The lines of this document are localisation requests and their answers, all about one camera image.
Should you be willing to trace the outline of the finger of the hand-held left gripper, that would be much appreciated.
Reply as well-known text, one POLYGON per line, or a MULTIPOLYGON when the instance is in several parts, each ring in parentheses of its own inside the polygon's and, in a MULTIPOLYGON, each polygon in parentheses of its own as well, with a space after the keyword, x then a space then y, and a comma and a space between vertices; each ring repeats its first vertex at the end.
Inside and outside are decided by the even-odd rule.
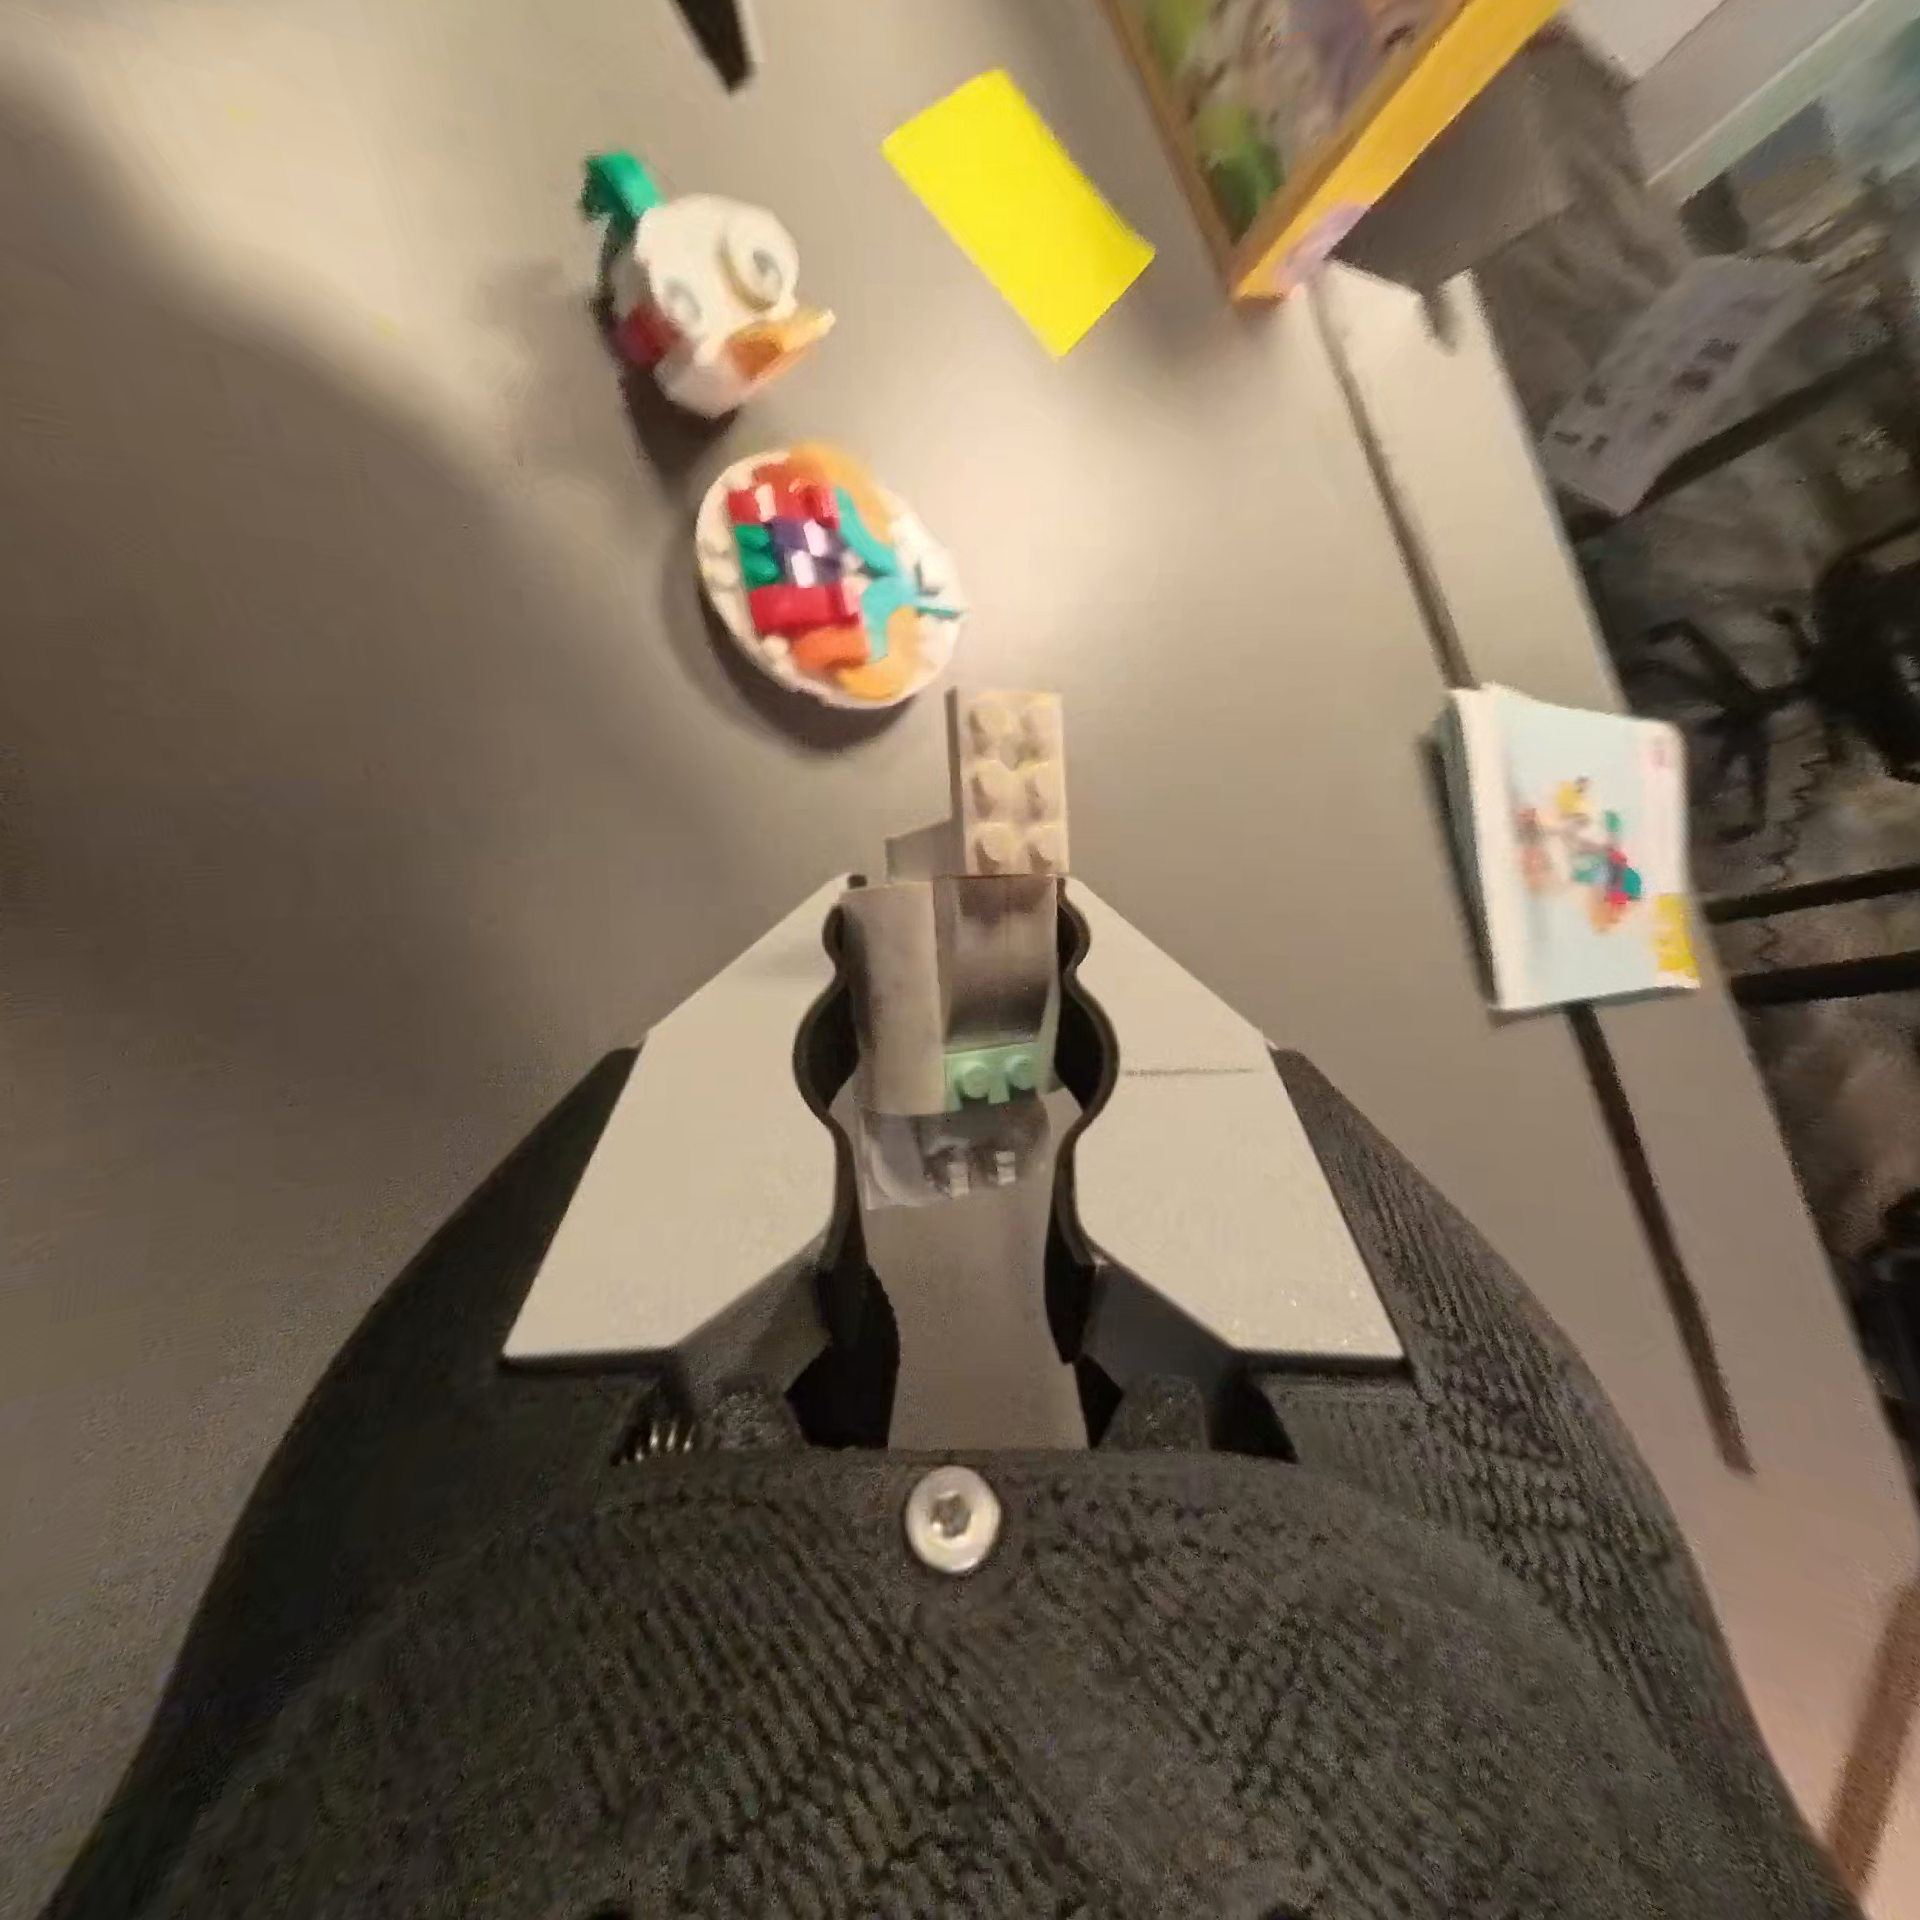
POLYGON ((755 79, 760 53, 749 2, 673 2, 673 10, 727 95, 755 79))

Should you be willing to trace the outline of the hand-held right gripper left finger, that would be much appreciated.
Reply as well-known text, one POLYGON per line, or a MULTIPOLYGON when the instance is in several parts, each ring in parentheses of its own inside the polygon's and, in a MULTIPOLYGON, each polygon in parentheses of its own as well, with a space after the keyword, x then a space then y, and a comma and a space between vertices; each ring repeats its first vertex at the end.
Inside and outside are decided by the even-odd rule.
POLYGON ((833 1131, 802 1097, 798 1043, 833 979, 846 891, 830 877, 646 1031, 505 1363, 805 1369, 824 1354, 833 1131))

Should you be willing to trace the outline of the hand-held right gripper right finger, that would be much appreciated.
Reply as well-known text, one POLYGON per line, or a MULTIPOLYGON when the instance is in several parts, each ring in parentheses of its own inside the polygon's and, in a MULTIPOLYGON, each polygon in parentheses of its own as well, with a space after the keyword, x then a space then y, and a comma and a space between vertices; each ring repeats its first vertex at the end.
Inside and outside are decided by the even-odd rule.
POLYGON ((1263 1034, 1085 887, 1103 1077, 1062 1170, 1106 1375, 1394 1369, 1403 1347, 1263 1034))

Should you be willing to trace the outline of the white lego unicorn head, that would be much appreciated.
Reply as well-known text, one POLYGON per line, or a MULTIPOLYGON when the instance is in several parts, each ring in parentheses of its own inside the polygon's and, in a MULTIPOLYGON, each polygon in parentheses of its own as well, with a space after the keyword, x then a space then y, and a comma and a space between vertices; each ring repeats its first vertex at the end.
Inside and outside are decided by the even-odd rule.
POLYGON ((831 333, 768 209, 671 196, 638 156, 599 151, 583 161, 578 210, 599 231, 594 303, 615 357, 685 417, 738 413, 831 333))

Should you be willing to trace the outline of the white lego wing plate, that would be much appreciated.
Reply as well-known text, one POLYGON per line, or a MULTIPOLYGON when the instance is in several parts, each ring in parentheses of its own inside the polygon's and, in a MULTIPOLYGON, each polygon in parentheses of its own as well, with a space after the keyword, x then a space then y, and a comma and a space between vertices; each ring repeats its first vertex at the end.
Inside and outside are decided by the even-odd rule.
POLYGON ((1017 1186, 1049 1131, 1069 872, 1054 693, 945 698, 943 820, 885 847, 837 908, 854 1067, 847 1130, 869 1211, 1017 1186))

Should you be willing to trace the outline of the round white lego base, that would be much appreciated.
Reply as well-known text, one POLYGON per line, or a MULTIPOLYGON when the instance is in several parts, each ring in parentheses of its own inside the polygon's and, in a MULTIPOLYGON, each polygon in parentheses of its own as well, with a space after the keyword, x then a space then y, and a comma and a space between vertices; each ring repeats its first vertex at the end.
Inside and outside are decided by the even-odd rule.
POLYGON ((925 522, 827 444, 725 467, 694 515, 691 565, 738 656, 840 713, 913 701, 950 668, 968 617, 925 522))

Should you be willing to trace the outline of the lego instruction booklet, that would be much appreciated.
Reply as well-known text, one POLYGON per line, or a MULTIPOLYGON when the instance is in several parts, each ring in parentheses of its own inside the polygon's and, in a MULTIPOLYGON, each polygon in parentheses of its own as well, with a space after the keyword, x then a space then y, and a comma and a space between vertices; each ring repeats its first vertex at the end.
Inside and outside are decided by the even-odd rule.
POLYGON ((1498 1017, 1699 987, 1677 728, 1454 688, 1430 755, 1498 1017))

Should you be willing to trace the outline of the yellow lego box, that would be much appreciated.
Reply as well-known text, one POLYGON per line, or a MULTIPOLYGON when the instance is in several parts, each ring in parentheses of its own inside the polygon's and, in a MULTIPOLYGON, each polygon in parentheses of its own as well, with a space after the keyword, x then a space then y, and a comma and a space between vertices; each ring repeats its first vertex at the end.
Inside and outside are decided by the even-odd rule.
POLYGON ((1554 2, 1103 2, 1233 304, 1304 287, 1554 2))

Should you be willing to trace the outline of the yellow sticky note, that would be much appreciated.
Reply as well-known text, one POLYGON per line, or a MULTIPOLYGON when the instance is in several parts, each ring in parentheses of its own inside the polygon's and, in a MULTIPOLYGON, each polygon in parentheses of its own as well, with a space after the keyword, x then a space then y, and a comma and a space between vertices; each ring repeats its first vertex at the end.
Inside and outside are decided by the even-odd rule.
POLYGON ((915 113, 880 154, 1055 362, 1157 258, 1002 69, 915 113))

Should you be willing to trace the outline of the dark grey flat panel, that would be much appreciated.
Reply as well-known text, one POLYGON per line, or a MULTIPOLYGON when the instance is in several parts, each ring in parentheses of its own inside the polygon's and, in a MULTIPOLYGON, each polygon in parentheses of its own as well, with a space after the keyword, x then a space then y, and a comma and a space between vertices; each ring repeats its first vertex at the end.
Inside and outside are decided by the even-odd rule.
POLYGON ((1550 26, 1359 218, 1334 263, 1427 298, 1570 212, 1584 178, 1640 199, 1624 95, 1605 56, 1550 26))

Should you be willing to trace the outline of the black office chair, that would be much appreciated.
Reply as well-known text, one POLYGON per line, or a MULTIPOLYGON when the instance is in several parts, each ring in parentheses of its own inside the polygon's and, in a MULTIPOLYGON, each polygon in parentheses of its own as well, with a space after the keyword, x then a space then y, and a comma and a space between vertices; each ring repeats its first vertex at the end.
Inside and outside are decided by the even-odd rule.
POLYGON ((1887 780, 1914 785, 1914 562, 1880 568, 1870 554, 1861 545, 1827 565, 1805 608, 1763 608, 1791 659, 1773 683, 1750 680, 1691 617, 1645 631, 1639 683, 1667 688, 1696 713, 1691 797, 1720 842, 1768 826, 1773 729, 1789 713, 1815 719, 1815 783, 1858 746, 1887 780))

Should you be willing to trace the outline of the printed paper sheet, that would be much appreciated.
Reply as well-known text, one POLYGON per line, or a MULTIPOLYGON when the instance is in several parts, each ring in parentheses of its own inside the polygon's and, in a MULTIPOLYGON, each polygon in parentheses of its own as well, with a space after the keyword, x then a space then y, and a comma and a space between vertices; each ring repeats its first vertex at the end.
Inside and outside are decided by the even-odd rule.
POLYGON ((1615 338, 1541 437, 1545 479, 1575 503, 1622 517, 1714 432, 1763 355, 1822 291, 1789 257, 1699 257, 1615 338))

